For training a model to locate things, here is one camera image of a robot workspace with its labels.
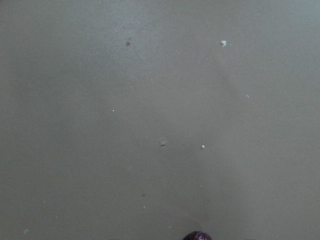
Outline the dark cherries pair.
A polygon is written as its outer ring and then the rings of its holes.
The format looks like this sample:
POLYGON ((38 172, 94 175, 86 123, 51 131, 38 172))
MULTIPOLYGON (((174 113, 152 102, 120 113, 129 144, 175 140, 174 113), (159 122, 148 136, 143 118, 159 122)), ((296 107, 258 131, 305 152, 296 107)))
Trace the dark cherries pair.
POLYGON ((206 232, 193 231, 188 233, 183 240, 212 240, 212 237, 206 232))

